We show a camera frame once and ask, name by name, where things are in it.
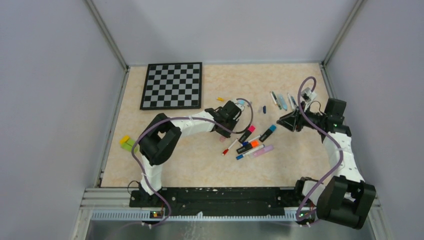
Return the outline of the green gel pen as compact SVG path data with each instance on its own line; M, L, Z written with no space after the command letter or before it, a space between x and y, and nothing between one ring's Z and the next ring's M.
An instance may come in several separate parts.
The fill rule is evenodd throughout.
M276 102L276 105L278 106L278 108L279 108L280 110L282 110L283 108L282 108L282 106L280 105L280 103L279 103L279 100L278 100L277 96L275 95L275 93L274 93L274 92L272 92L272 94L273 94L274 100L275 100L275 102Z

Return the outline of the grey capped white marker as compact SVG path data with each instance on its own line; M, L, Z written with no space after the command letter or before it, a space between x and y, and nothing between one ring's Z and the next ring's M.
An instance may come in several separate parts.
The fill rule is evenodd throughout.
M295 110L296 109L295 104L293 103L292 96L289 93L287 93L287 99L289 101L289 104L290 104L291 109L292 110Z

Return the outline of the teal gel pen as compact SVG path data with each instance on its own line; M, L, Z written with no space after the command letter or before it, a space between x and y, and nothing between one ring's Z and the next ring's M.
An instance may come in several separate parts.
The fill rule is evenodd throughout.
M293 96L290 96L290 100L291 100L291 103L292 103L292 107L295 110L298 107L296 100Z

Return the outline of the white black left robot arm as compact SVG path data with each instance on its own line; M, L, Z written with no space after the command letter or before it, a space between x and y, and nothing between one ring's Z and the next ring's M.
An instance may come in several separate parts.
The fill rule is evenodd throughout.
M163 164L169 160L181 138L209 132L229 138L244 109L240 102L229 100L224 106L206 108L189 116L156 115L141 134L138 152L134 154L143 166L141 200L149 207L160 202Z

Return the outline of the pink capped black highlighter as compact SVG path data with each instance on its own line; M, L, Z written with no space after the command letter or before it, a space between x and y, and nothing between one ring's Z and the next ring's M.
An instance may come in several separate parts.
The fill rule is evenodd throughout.
M251 125L247 128L247 130L238 138L238 142L243 144L246 142L247 138L255 131L256 127Z

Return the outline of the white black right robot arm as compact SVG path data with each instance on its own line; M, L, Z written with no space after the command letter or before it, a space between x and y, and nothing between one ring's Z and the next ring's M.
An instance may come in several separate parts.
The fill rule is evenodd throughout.
M299 205L296 221L314 215L319 220L361 229L376 197L376 189L365 182L352 151L352 133L344 125L345 101L330 98L323 113L297 107L277 124L292 132L315 129L328 155L331 169L321 179L302 177L296 182L293 200Z

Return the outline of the yellow capped white pen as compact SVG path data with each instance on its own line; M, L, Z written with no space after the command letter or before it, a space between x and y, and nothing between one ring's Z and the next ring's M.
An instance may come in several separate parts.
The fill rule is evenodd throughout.
M270 96L271 96L271 98L272 98L273 103L277 106L277 102L276 102L276 99L275 99L275 97L274 97L273 92L272 92L272 91L270 91L269 93L270 93Z

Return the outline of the red capped white marker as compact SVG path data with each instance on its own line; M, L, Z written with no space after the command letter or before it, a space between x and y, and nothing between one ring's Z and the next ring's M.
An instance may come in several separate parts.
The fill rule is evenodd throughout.
M221 153L221 155L222 156L225 156L227 153L228 153L228 151L237 143L239 141L239 139L238 138L236 138L222 153Z

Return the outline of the light blue correction tape pen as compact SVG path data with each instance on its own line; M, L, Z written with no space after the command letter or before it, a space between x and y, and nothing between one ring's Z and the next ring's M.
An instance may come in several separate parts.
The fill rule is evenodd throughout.
M279 94L279 95L278 95L278 99L279 99L279 101L280 101L280 105L281 105L281 107L282 107L285 111L287 111L287 110L288 110L288 106L287 106L287 103L286 103L286 101L285 101L285 99L284 99L283 95L282 95L282 94Z

